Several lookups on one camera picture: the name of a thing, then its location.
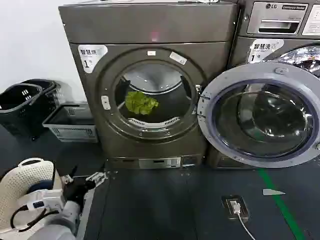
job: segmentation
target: plastic laundry basket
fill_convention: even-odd
[[[45,130],[43,120],[57,106],[57,87],[53,81],[40,79],[9,87],[0,94],[0,124],[15,137],[36,139]]]
[[[52,189],[63,189],[63,183],[51,161],[33,157],[22,161],[18,167],[9,171],[0,181],[0,233],[11,231],[10,218],[15,210],[19,208],[18,199],[24,196],[28,189],[42,180],[52,180]],[[16,222],[19,228],[25,227],[39,215],[38,212],[25,211],[30,215],[26,222]]]
[[[98,142],[96,126],[87,104],[61,105],[43,122],[61,142]]]

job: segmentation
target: electrical socket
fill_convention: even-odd
[[[225,212],[227,214],[227,218],[230,220],[238,219],[238,215],[234,213],[231,201],[236,201],[240,204],[240,217],[242,218],[243,222],[247,222],[249,219],[249,212],[248,208],[246,206],[246,203],[242,196],[240,195],[230,195],[230,196],[222,196],[222,205],[225,209]]]

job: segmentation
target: charger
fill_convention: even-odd
[[[238,215],[239,221],[240,221],[242,227],[244,228],[244,230],[248,233],[248,235],[252,238],[252,240],[256,240],[254,238],[254,236],[251,234],[251,232],[247,229],[247,227],[245,226],[244,222],[242,221],[242,218],[240,216],[241,204],[239,202],[237,202],[237,201],[230,201],[230,204],[232,206],[233,213]]]
[[[29,211],[47,208],[53,211],[58,211],[59,213],[62,212],[66,204],[62,189],[36,190],[22,196],[17,202],[20,207],[26,206]]]

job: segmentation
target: white wall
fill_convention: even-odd
[[[58,6],[80,0],[0,0],[0,92],[27,79],[62,82],[67,101],[85,101]]]

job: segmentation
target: gray plastic basket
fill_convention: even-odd
[[[98,142],[96,126],[87,104],[61,105],[42,125],[61,142]]]

